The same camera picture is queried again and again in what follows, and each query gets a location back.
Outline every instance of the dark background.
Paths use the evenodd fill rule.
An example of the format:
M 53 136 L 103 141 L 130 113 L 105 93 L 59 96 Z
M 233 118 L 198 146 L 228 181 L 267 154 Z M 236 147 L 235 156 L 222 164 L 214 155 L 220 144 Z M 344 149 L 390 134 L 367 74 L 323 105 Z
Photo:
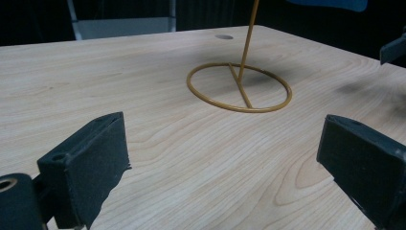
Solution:
M 177 30 L 248 25 L 254 0 L 177 0 Z M 169 0 L 74 0 L 79 20 L 169 16 Z M 406 1 L 370 0 L 363 12 L 262 0 L 257 24 L 379 59 L 406 26 Z M 74 40 L 66 0 L 1 0 L 0 46 Z M 406 67 L 406 57 L 395 62 Z

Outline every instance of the light wood tabletop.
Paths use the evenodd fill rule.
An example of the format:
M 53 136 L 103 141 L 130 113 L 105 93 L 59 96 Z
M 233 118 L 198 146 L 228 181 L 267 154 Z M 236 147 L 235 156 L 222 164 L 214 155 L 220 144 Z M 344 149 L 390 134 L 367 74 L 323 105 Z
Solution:
M 38 175 L 38 158 L 91 120 L 123 111 L 133 169 L 92 229 L 373 229 L 316 153 L 327 114 L 406 144 L 406 69 L 256 26 L 247 64 L 287 81 L 291 103 L 245 114 L 200 101 L 186 85 L 189 72 L 240 62 L 246 33 L 0 48 L 0 174 Z M 221 102 L 244 105 L 225 67 L 192 80 Z M 246 70 L 243 84 L 258 106 L 286 96 L 254 71 Z

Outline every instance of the blue object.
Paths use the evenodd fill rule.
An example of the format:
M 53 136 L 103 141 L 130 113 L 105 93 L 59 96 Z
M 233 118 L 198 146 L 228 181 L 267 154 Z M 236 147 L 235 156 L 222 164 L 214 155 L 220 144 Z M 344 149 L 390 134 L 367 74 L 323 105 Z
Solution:
M 362 12 L 367 8 L 368 0 L 287 0 L 290 3 L 316 6 L 341 8 L 354 12 Z

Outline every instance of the wood grain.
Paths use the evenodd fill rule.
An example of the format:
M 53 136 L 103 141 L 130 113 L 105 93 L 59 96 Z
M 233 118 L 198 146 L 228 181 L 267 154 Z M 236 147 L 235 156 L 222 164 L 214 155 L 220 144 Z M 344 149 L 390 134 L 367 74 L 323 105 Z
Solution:
M 188 73 L 239 62 L 246 32 L 0 48 L 0 174 L 36 176 L 40 156 L 90 120 L 123 111 L 133 169 L 92 229 L 373 229 L 316 162 L 317 148 L 327 114 L 406 144 L 406 70 L 257 26 L 247 64 L 284 78 L 292 102 L 242 114 L 198 100 Z M 228 74 L 208 70 L 193 83 L 243 104 Z M 249 71 L 244 85 L 260 106 L 284 97 L 274 81 Z

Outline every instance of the gold wire stand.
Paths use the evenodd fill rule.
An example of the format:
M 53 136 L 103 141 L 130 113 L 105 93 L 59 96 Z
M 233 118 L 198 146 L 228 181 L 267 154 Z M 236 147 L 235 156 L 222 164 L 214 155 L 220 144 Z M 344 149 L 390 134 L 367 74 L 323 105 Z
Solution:
M 247 34 L 247 39 L 245 40 L 245 47 L 244 47 L 244 54 L 242 55 L 242 61 L 241 64 L 235 64 L 235 63 L 209 63 L 209 64 L 204 64 L 201 66 L 198 66 L 196 68 L 194 68 L 189 74 L 188 74 L 188 79 L 187 79 L 187 84 L 189 89 L 191 90 L 191 92 L 198 97 L 199 99 L 203 100 L 204 102 L 208 103 L 208 104 L 212 104 L 214 106 L 220 107 L 220 108 L 224 108 L 224 109 L 229 109 L 232 111 L 236 111 L 236 112 L 245 112 L 245 113 L 265 113 L 265 112 L 272 112 L 275 110 L 279 110 L 285 106 L 287 106 L 290 101 L 292 100 L 292 89 L 290 88 L 289 84 L 284 81 L 282 78 L 276 76 L 275 74 L 272 74 L 271 72 L 259 69 L 257 67 L 253 67 L 253 66 L 249 66 L 249 65 L 245 65 L 245 61 L 247 59 L 247 54 L 248 54 L 248 48 L 250 45 L 250 41 L 251 41 L 251 36 L 252 36 L 252 32 L 254 29 L 254 24 L 255 24 L 255 19 L 257 17 L 257 11 L 258 11 L 258 5 L 259 5 L 259 0 L 255 0 L 254 2 L 254 7 L 253 7 L 253 12 L 251 14 L 251 21 L 250 21 L 250 26 L 248 29 L 248 34 Z M 197 91 L 193 85 L 192 85 L 192 77 L 193 75 L 202 70 L 202 69 L 206 69 L 206 68 L 211 68 L 211 67 L 218 67 L 218 66 L 228 66 L 233 74 L 233 77 L 237 83 L 238 89 L 241 93 L 242 98 L 244 99 L 247 107 L 239 107 L 239 106 L 234 106 L 231 104 L 226 104 L 226 103 L 221 103 L 218 102 L 216 100 L 213 100 L 205 95 L 203 95 L 202 93 L 200 93 L 199 91 Z M 234 67 L 239 67 L 239 74 L 237 75 Z M 264 108 L 255 108 L 252 106 L 247 94 L 245 93 L 244 87 L 242 86 L 242 78 L 243 78 L 243 73 L 244 73 L 244 69 L 251 69 L 257 72 L 260 72 L 272 79 L 275 79 L 276 81 L 278 81 L 279 83 L 281 83 L 283 85 L 283 87 L 286 90 L 286 100 L 283 103 L 274 105 L 274 106 L 270 106 L 270 107 L 264 107 Z

